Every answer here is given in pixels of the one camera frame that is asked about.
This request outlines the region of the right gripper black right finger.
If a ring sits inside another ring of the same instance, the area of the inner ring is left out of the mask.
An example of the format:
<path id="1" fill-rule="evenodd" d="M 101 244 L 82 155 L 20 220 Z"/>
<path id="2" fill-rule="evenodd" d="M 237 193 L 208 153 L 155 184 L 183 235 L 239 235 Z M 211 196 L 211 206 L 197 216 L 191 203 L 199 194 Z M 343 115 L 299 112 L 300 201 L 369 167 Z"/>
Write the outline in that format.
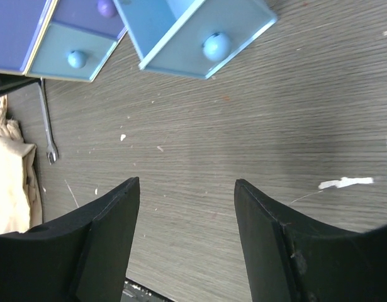
<path id="1" fill-rule="evenodd" d="M 387 301 L 387 225 L 337 228 L 244 179 L 234 205 L 253 301 Z"/>

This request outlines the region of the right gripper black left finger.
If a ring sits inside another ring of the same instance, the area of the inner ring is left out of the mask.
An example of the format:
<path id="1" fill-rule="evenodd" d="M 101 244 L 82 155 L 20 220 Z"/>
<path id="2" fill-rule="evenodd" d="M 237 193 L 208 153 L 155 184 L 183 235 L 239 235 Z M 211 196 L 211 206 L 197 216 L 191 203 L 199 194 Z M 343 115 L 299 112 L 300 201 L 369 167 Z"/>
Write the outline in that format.
<path id="1" fill-rule="evenodd" d="M 0 235 L 0 301 L 119 301 L 139 207 L 133 177 L 25 233 Z"/>

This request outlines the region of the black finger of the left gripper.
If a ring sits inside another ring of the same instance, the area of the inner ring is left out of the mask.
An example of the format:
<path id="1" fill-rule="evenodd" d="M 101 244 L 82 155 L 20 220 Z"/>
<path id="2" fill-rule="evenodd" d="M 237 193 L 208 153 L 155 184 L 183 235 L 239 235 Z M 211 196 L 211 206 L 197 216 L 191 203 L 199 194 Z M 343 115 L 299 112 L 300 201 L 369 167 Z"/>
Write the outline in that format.
<path id="1" fill-rule="evenodd" d="M 0 97 L 39 81 L 23 75 L 0 75 Z"/>

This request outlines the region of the light blue drawer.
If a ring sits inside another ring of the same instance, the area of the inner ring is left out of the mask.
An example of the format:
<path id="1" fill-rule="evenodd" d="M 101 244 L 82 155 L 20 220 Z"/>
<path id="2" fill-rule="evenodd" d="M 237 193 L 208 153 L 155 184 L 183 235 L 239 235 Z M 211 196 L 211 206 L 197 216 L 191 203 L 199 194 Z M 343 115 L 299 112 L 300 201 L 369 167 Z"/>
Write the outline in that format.
<path id="1" fill-rule="evenodd" d="M 28 74 L 91 82 L 116 45 L 111 38 L 50 23 Z"/>
<path id="2" fill-rule="evenodd" d="M 152 72 L 208 79 L 276 23 L 266 1 L 115 1 Z"/>

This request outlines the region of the silver end wrench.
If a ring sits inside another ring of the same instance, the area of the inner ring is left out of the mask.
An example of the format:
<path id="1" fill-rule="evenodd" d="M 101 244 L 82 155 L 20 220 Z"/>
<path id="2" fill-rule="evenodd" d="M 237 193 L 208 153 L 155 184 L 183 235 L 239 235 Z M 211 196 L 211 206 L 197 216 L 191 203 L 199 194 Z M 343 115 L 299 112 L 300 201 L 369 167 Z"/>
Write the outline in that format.
<path id="1" fill-rule="evenodd" d="M 51 127 L 49 110 L 48 110 L 47 94 L 45 89 L 45 79 L 43 78 L 39 78 L 38 91 L 40 95 L 40 104 L 42 108 L 43 123 L 45 127 L 45 136 L 47 139 L 46 155 L 47 155 L 49 164 L 53 165 L 54 163 L 56 163 L 56 161 L 59 158 L 59 152 L 53 140 L 53 133 L 52 133 L 52 127 Z"/>

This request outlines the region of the small purple drawer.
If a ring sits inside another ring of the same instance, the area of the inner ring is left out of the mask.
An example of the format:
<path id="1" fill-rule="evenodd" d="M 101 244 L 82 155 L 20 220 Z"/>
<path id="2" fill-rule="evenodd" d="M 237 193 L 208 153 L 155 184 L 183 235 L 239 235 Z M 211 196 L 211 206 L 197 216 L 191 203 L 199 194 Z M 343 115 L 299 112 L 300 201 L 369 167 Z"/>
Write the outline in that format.
<path id="1" fill-rule="evenodd" d="M 61 0 L 53 20 L 63 25 L 108 35 L 116 40 L 126 28 L 112 0 Z"/>

